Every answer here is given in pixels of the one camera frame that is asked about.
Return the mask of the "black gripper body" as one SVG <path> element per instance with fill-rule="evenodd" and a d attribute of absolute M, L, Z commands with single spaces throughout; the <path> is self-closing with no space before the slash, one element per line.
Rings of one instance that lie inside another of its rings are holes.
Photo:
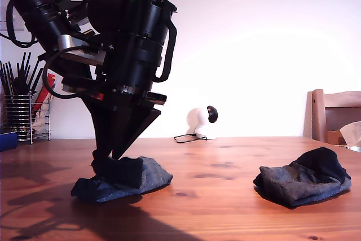
<path fill-rule="evenodd" d="M 59 51 L 58 39 L 61 35 L 80 32 L 80 27 L 72 25 L 64 12 L 41 8 L 26 12 L 26 28 L 32 35 L 27 46 L 38 42 L 50 54 Z"/>
<path fill-rule="evenodd" d="M 93 98 L 93 102 L 111 109 L 117 102 L 122 105 L 138 104 L 151 90 L 153 83 L 167 79 L 167 70 L 156 77 L 161 63 L 164 41 L 109 40 L 103 42 L 62 40 L 62 57 L 96 67 L 97 78 L 82 76 L 79 72 L 65 75 L 63 84 L 73 87 L 78 97 Z"/>

